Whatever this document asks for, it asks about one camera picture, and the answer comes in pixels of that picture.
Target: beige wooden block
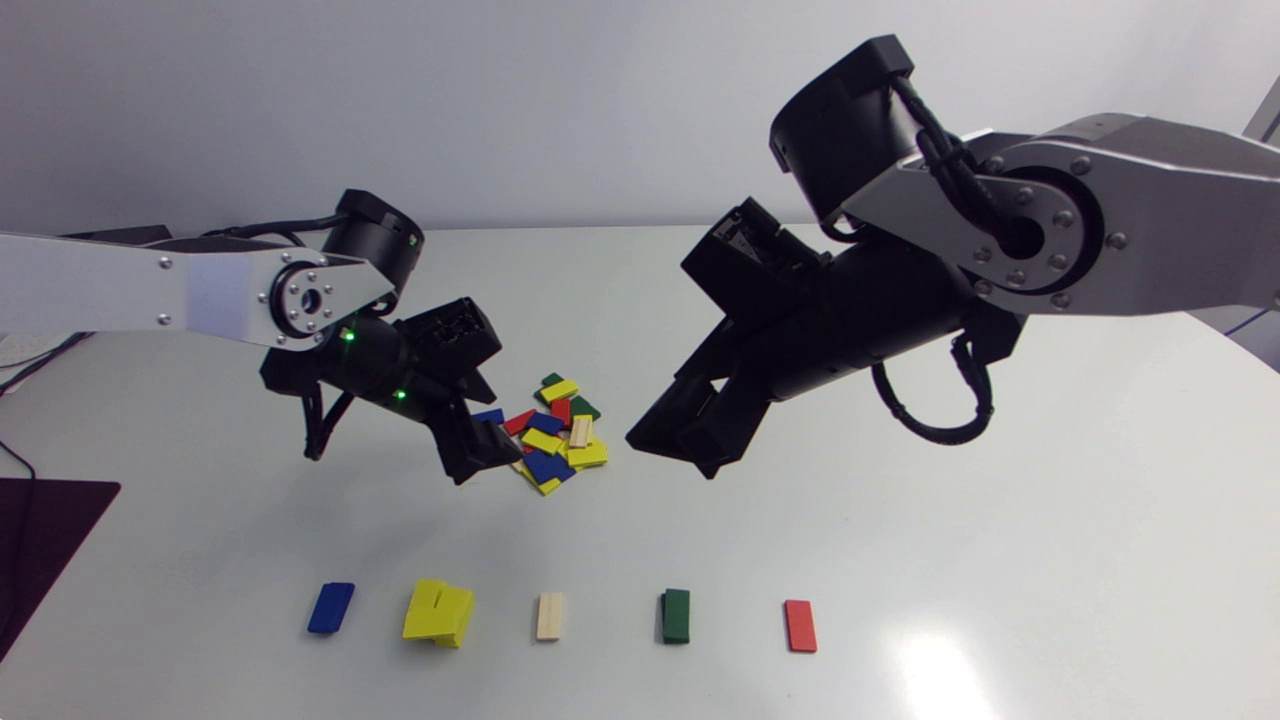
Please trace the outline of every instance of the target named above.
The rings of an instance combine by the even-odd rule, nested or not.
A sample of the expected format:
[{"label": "beige wooden block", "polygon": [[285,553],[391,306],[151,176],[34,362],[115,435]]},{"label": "beige wooden block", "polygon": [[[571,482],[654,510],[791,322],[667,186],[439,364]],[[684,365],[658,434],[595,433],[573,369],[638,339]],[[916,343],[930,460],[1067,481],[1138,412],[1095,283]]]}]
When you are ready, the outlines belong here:
[{"label": "beige wooden block", "polygon": [[573,415],[573,425],[568,433],[570,447],[586,447],[591,442],[591,416]]},{"label": "beige wooden block", "polygon": [[564,593],[544,592],[538,596],[538,630],[535,637],[541,642],[559,639],[564,614]]}]

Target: black cable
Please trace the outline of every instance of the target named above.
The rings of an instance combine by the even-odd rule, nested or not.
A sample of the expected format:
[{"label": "black cable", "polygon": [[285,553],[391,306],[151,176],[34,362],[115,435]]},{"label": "black cable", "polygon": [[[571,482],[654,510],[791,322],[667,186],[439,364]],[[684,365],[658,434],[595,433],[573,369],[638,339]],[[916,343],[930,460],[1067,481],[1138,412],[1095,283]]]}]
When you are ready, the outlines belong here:
[{"label": "black cable", "polygon": [[14,611],[18,609],[18,565],[22,562],[22,546],[23,539],[27,537],[27,520],[31,518],[31,506],[33,505],[33,498],[36,497],[36,483],[40,477],[36,473],[35,465],[27,461],[26,457],[14,452],[4,441],[0,441],[0,448],[9,454],[14,460],[22,462],[27,468],[27,474],[29,479],[27,480],[27,495],[22,501],[22,512],[18,516],[18,539],[13,543],[13,571],[10,573],[9,582],[9,602],[5,607],[4,614],[0,615],[0,634],[4,634],[9,629],[9,623],[13,620]]},{"label": "black cable", "polygon": [[876,382],[876,392],[879,393],[881,400],[884,401],[890,413],[906,429],[938,445],[964,445],[987,429],[991,416],[996,413],[996,407],[992,405],[991,377],[987,374],[987,366],[973,359],[969,345],[968,334],[961,334],[951,341],[951,356],[956,361],[956,368],[960,369],[960,375],[969,388],[973,389],[973,395],[978,400],[974,419],[957,428],[934,428],[916,420],[906,411],[906,406],[897,400],[893,386],[888,382],[888,374],[884,372],[884,364],[877,363],[872,365],[872,379]]},{"label": "black cable", "polygon": [[50,363],[52,363],[54,360],[56,360],[58,357],[60,357],[68,350],[76,347],[77,345],[84,342],[86,340],[88,340],[91,337],[93,337],[93,333],[74,333],[74,334],[72,334],[70,337],[68,337],[67,340],[64,340],[61,342],[61,345],[59,345],[58,347],[50,350],[47,355],[45,355],[44,357],[40,357],[38,360],[33,360],[31,365],[27,365],[26,368],[23,368],[22,372],[19,372],[17,375],[14,375],[14,377],[9,378],[8,380],[0,383],[0,397],[3,397],[6,392],[9,392],[10,389],[13,389],[22,380],[24,380],[24,379],[29,378],[31,375],[35,375],[36,373],[38,373],[40,370],[42,370],[46,365],[49,365]]},{"label": "black cable", "polygon": [[340,225],[347,220],[346,214],[329,215],[326,218],[316,218],[312,220],[280,220],[275,223],[257,223],[253,225],[237,225],[229,228],[221,228],[216,231],[209,231],[201,237],[210,237],[215,234],[225,234],[228,237],[250,238],[257,237],[260,234],[279,234],[288,238],[289,242],[300,247],[306,247],[302,240],[293,234],[300,232],[315,232],[324,231],[337,225]]},{"label": "black cable", "polygon": [[1012,237],[1009,219],[1001,213],[996,197],[978,179],[978,163],[968,146],[942,127],[906,76],[890,78],[893,91],[906,105],[908,113],[920,124],[915,136],[929,173],[938,181],[951,205],[970,224],[997,240]]}]

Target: white wall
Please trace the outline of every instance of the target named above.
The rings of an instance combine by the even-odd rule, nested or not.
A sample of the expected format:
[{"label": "white wall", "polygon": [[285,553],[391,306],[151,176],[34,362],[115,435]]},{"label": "white wall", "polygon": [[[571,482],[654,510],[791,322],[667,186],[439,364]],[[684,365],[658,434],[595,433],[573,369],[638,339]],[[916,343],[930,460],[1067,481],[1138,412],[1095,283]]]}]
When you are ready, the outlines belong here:
[{"label": "white wall", "polygon": [[1125,110],[1239,131],[1274,0],[9,0],[0,227],[177,231],[324,214],[426,227],[808,218],[769,122],[896,32],[957,132]]}]

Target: wooden block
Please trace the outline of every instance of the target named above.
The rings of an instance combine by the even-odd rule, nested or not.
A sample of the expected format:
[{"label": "wooden block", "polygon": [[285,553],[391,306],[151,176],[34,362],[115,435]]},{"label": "wooden block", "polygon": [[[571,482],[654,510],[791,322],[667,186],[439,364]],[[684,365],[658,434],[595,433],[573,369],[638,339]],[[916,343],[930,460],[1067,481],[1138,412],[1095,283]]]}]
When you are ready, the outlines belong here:
[{"label": "wooden block", "polygon": [[600,441],[588,443],[584,448],[568,448],[568,465],[575,470],[595,468],[609,461],[609,447]]},{"label": "wooden block", "polygon": [[586,447],[591,442],[591,416],[573,415],[573,425],[568,433],[568,446],[573,448]]},{"label": "wooden block", "polygon": [[352,583],[325,583],[321,585],[316,606],[311,611],[311,621],[307,623],[307,632],[337,633],[338,628],[342,628],[342,619],[347,615],[347,606],[355,592],[356,585]]},{"label": "wooden block", "polygon": [[529,427],[553,436],[564,429],[564,420],[545,413],[534,413],[534,416],[529,419]]},{"label": "wooden block", "polygon": [[581,395],[575,395],[568,401],[570,415],[590,415],[593,420],[600,419],[600,411],[591,406]]},{"label": "wooden block", "polygon": [[791,652],[818,652],[818,637],[813,632],[813,607],[808,600],[788,600],[782,603],[787,612],[787,642]]},{"label": "wooden block", "polygon": [[662,643],[689,644],[689,591],[662,593]]},{"label": "wooden block", "polygon": [[402,635],[407,641],[430,639],[442,647],[462,647],[472,607],[475,594],[471,591],[422,578],[413,585]]},{"label": "wooden block", "polygon": [[556,402],[557,400],[562,397],[568,397],[571,395],[575,395],[576,392],[577,392],[577,383],[575,383],[573,380],[561,380],[553,386],[547,386],[543,389],[538,391],[538,397],[540,397],[543,402]]},{"label": "wooden block", "polygon": [[507,419],[502,416],[502,407],[498,407],[497,410],[486,410],[484,413],[476,413],[476,414],[474,414],[471,416],[475,418],[476,420],[480,420],[481,423],[484,423],[484,421],[488,420],[488,421],[498,423],[500,425],[500,424],[503,424],[503,423],[507,421]]},{"label": "wooden block", "polygon": [[521,413],[520,415],[516,415],[515,418],[503,423],[502,429],[507,430],[508,436],[518,436],[520,433],[525,432],[525,425],[529,424],[529,420],[532,419],[534,414],[536,413],[538,413],[536,410],[530,410],[529,413]]},{"label": "wooden block", "polygon": [[530,480],[530,483],[534,486],[534,488],[538,489],[538,492],[543,493],[543,497],[547,497],[548,495],[558,491],[559,486],[561,486],[561,482],[557,480],[556,478],[552,478],[552,479],[549,479],[549,480],[547,480],[545,483],[541,483],[541,484],[538,484],[538,483],[535,483],[532,480]]},{"label": "wooden block", "polygon": [[530,428],[525,430],[525,434],[520,436],[520,442],[527,445],[529,447],[536,447],[547,455],[556,455],[559,448],[561,438],[558,436],[549,436],[538,428]]},{"label": "wooden block", "polygon": [[563,612],[564,593],[544,592],[538,596],[538,629],[534,632],[534,637],[539,642],[558,641]]},{"label": "wooden block", "polygon": [[557,420],[564,423],[566,428],[568,427],[570,423],[573,421],[573,418],[571,418],[568,414],[568,404],[570,402],[567,397],[552,401],[552,418],[556,418]]}]

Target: pile of wooden blocks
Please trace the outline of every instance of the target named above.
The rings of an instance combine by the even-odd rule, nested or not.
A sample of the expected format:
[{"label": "pile of wooden blocks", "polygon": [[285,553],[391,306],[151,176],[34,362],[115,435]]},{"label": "pile of wooden blocks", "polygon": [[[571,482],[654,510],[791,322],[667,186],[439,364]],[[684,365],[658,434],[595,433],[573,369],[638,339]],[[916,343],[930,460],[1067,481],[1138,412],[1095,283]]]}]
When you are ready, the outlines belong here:
[{"label": "pile of wooden blocks", "polygon": [[547,413],[530,410],[506,419],[502,410],[490,410],[476,414],[476,419],[498,423],[507,434],[520,438],[525,459],[512,469],[548,496],[579,470],[608,462],[609,448],[595,437],[600,411],[579,395],[577,383],[552,373],[541,386],[534,397]]}]

